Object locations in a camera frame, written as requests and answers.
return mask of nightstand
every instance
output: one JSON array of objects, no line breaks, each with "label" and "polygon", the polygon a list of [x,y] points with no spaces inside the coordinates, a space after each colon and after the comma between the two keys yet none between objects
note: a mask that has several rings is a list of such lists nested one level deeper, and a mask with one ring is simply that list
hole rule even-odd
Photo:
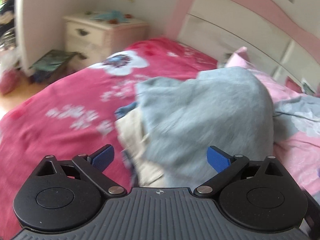
[{"label": "nightstand", "polygon": [[149,25],[144,21],[128,19],[128,23],[109,24],[91,20],[96,14],[78,13],[63,18],[66,21],[65,50],[84,55],[85,66],[101,62],[148,37]]}]

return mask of gray ribbed plate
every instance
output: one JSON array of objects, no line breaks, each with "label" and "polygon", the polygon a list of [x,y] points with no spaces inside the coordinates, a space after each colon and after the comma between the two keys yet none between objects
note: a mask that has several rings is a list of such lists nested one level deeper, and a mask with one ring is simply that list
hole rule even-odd
[{"label": "gray ribbed plate", "polygon": [[22,230],[14,240],[307,240],[299,229],[276,234],[246,231],[224,218],[210,199],[187,188],[134,188],[110,199],[88,224],[74,231],[42,235]]}]

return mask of beige fabric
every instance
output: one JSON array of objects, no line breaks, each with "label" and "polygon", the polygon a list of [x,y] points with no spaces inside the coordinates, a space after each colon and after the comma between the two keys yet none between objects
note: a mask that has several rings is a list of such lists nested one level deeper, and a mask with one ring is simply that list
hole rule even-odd
[{"label": "beige fabric", "polygon": [[117,120],[116,129],[119,142],[133,160],[140,187],[164,187],[161,167],[142,158],[148,144],[148,135],[144,134],[141,109],[137,107]]}]

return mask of silver screw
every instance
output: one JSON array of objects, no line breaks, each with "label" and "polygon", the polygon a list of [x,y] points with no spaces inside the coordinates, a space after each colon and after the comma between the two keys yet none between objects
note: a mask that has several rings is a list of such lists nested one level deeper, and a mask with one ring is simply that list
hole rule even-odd
[{"label": "silver screw", "polygon": [[120,186],[113,186],[108,189],[110,194],[118,195],[124,192],[124,188]]},{"label": "silver screw", "polygon": [[212,192],[212,188],[209,186],[200,186],[197,187],[197,191],[201,194],[209,194]]}]

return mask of pink headboard frame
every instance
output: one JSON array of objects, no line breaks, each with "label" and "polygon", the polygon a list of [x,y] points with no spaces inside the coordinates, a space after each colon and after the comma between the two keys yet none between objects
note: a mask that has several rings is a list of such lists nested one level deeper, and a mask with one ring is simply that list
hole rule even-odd
[{"label": "pink headboard frame", "polygon": [[[287,33],[320,64],[320,39],[306,32],[292,21],[272,0],[231,0],[255,12]],[[166,28],[166,37],[176,40],[193,0],[178,0],[173,16]]]}]

